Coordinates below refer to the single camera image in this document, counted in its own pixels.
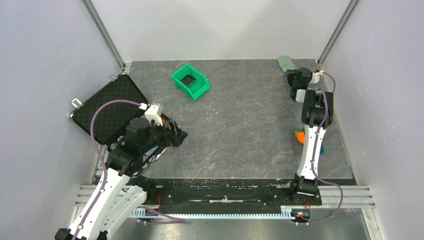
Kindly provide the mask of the green card holder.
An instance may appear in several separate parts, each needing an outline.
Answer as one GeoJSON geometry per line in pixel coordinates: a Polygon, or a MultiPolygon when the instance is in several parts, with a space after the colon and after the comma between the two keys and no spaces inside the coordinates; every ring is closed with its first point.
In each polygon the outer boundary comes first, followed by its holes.
{"type": "Polygon", "coordinates": [[[284,73],[287,73],[291,70],[296,70],[296,66],[293,62],[293,60],[289,56],[282,56],[277,58],[277,62],[279,67],[282,69],[284,73]]]}

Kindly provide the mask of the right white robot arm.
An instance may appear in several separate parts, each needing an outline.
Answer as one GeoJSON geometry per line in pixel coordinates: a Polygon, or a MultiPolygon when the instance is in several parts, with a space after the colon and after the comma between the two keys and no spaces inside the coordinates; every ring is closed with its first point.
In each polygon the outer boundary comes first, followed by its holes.
{"type": "Polygon", "coordinates": [[[327,128],[334,118],[334,93],[325,88],[309,89],[323,71],[311,71],[308,68],[289,69],[286,72],[290,86],[290,97],[302,103],[301,122],[303,123],[304,143],[300,165],[289,189],[289,199],[302,204],[317,195],[318,162],[322,141],[327,128]]]}

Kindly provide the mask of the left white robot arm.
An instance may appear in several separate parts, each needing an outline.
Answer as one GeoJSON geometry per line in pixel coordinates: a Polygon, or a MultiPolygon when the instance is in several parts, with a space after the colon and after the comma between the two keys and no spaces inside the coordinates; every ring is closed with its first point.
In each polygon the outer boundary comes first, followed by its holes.
{"type": "Polygon", "coordinates": [[[151,161],[146,154],[179,147],[188,136],[173,119],[162,120],[161,125],[144,117],[130,121],[84,209],[69,227],[56,232],[56,240],[110,240],[139,205],[156,200],[155,182],[141,175],[151,161]]]}

